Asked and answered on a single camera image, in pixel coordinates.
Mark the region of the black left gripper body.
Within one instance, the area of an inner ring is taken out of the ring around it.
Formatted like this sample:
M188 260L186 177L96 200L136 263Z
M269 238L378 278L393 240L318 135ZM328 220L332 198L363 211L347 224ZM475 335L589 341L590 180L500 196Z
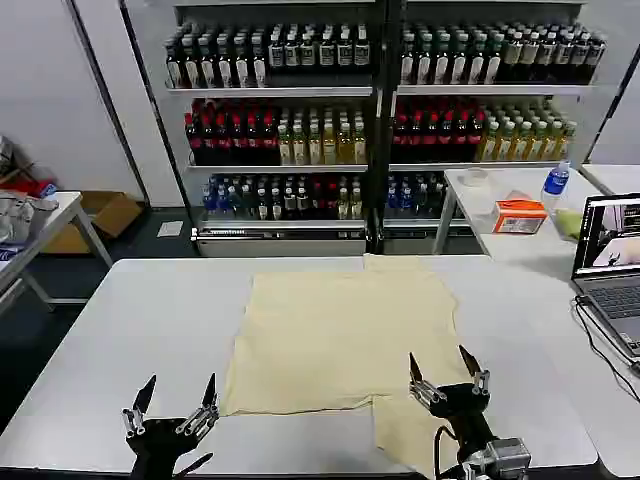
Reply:
M130 479L182 479L208 462L208 455L205 454L180 472L174 472L178 459L198 446L194 435L176 433L176 428L184 420L145 420L145 433L127 439L127 444L136 455Z

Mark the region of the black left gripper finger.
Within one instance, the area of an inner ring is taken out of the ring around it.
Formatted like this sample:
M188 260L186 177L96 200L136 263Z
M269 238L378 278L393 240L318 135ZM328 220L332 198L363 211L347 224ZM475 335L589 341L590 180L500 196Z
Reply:
M157 377L152 375L148 382L141 388L130 409L122 410L122 420L127 438L145 433L144 415L146 414L155 389Z
M212 373L198 407L177 428L177 434L206 434L219 419L217 404L216 374Z

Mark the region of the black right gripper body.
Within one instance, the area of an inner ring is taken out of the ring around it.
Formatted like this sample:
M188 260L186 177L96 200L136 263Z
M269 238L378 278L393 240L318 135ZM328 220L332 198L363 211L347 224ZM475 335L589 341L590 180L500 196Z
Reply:
M475 393L474 388L471 383L441 386L445 399L439 398L429 407L433 416L450 424L460 453L484 450L496 439L484 417L490 395L482 390Z

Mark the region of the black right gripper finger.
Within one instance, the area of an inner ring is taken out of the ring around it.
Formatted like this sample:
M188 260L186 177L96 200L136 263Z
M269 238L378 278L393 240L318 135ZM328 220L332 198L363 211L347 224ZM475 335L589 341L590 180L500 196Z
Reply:
M423 406L432 406L436 403L446 401L447 396L436 386L422 377L419 365L412 352L409 353L409 362L409 390L415 399Z
M478 360L464 346L460 345L459 351L468 373L473 379L472 392L477 395L488 395L490 371L483 369Z

